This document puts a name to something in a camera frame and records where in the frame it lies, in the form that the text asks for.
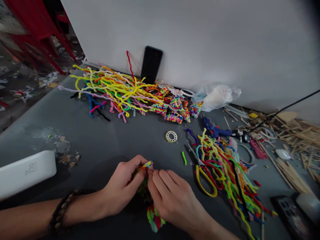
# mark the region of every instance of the yellow scissors handle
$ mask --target yellow scissors handle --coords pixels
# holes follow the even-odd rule
[[[211,186],[213,187],[213,193],[208,193],[204,188],[203,186],[201,185],[200,183],[200,178],[199,178],[199,170],[200,172],[202,173],[202,175],[208,180],[208,182],[211,184]],[[199,168],[198,165],[196,165],[196,176],[197,176],[197,181],[198,181],[198,184],[201,188],[201,190],[207,194],[209,197],[216,197],[218,195],[218,191],[217,191],[217,188],[216,186],[213,184],[213,182],[210,180],[210,178],[207,176],[207,174],[202,170],[202,168]]]

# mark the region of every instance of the beaded bracelet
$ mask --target beaded bracelet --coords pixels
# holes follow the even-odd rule
[[[64,229],[62,227],[62,218],[69,204],[72,202],[73,197],[79,195],[80,192],[81,191],[78,189],[74,190],[60,201],[60,203],[57,205],[56,210],[52,214],[49,226],[49,233],[51,233],[52,235],[57,235],[68,231],[68,229]]]

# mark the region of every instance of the finger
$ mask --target finger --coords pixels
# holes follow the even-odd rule
[[[172,170],[167,170],[167,173],[177,185],[179,185],[180,187],[183,186],[183,184],[185,183],[185,180],[183,178],[179,177],[179,175]]]
[[[162,197],[152,180],[152,174],[148,176],[148,189],[153,199],[154,205],[159,209],[162,206]]]
[[[154,170],[154,172],[152,174],[152,181],[153,181],[154,185],[156,186],[156,188],[158,189],[162,198],[171,194],[169,189],[167,188],[167,186],[164,184],[163,180],[159,176],[158,170]]]
[[[144,180],[146,174],[147,174],[147,171],[140,170],[134,176],[133,180],[125,187],[127,189],[127,191],[129,191],[130,194],[132,194],[132,196],[134,196],[134,194],[137,192],[138,187],[140,186],[140,184]]]
[[[165,170],[160,170],[159,176],[161,177],[167,188],[170,190],[170,192],[176,192],[178,190],[178,185],[172,180],[172,178]]]
[[[140,164],[145,164],[147,163],[148,161],[142,157],[141,155],[137,155],[135,156],[134,158],[132,158],[128,164],[130,165],[130,167],[134,167],[134,169],[137,169],[139,167]]]
[[[153,173],[153,171],[154,171],[153,169],[148,168],[148,169],[147,169],[147,173],[148,173],[148,175],[151,175],[151,174]]]

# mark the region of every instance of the white power bank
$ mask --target white power bank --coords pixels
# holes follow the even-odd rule
[[[57,172],[53,151],[43,151],[0,168],[0,201],[30,188]]]

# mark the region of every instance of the white wall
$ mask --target white wall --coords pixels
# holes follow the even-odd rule
[[[62,0],[88,60],[140,75],[144,48],[163,50],[158,78],[196,90],[242,89],[236,104],[269,112],[320,88],[319,39],[302,1]],[[320,124],[320,94],[292,107]]]

